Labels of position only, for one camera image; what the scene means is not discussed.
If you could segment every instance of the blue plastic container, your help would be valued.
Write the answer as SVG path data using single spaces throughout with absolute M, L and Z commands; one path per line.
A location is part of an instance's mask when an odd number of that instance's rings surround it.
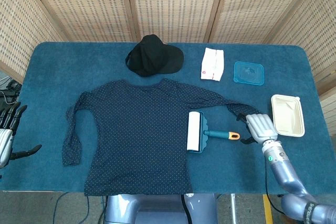
M 252 85 L 264 84 L 264 67 L 260 64 L 237 61 L 235 63 L 234 82 Z

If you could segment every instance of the lint roller handle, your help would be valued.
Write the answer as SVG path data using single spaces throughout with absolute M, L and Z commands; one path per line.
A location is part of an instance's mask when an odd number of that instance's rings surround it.
M 226 132 L 226 131 L 204 131 L 204 135 L 216 137 L 216 138 L 224 138 L 230 140 L 238 140 L 240 139 L 240 135 L 236 132 Z

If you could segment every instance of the white plastic tray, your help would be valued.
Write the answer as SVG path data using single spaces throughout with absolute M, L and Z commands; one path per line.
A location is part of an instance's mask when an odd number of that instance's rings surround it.
M 305 134 L 299 97 L 275 94 L 271 98 L 273 124 L 278 134 L 300 137 Z

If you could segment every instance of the table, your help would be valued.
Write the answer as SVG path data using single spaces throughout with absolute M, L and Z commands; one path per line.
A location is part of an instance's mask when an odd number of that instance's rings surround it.
M 79 111 L 76 131 L 82 142 L 81 163 L 62 166 L 61 147 L 67 130 L 65 112 L 77 97 L 109 81 L 126 79 L 147 85 L 163 77 L 204 87 L 226 98 L 253 105 L 271 115 L 273 94 L 300 97 L 306 133 L 303 137 L 279 136 L 282 145 L 311 194 L 336 193 L 336 162 L 318 94 L 303 49 L 297 46 L 175 43 L 184 52 L 183 68 L 174 74 L 142 78 L 124 63 L 131 42 L 44 42 L 31 57 L 19 100 L 27 104 L 13 151 L 42 144 L 27 158 L 10 161 L 1 170 L 2 190 L 83 191 L 97 146 L 93 116 Z M 205 47 L 223 49 L 225 69 L 220 82 L 201 80 Z M 265 84 L 253 86 L 233 81 L 234 63 L 259 63 Z M 237 122 L 226 107 L 201 109 L 209 129 L 239 132 L 248 138 L 246 125 Z M 195 193 L 265 193 L 264 157 L 261 146 L 209 139 L 202 154 L 188 154 L 188 170 Z M 269 192 L 283 193 L 269 175 Z

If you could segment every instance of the navy polka dot shirt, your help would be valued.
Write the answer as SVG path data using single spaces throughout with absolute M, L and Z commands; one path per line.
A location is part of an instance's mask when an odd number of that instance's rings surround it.
M 82 93 L 67 111 L 63 165 L 79 164 L 81 144 L 75 133 L 75 113 L 90 110 L 97 123 L 98 147 L 85 195 L 190 193 L 188 113 L 216 105 L 228 105 L 236 114 L 242 109 L 247 114 L 258 113 L 215 92 L 169 79 L 151 86 L 109 82 Z

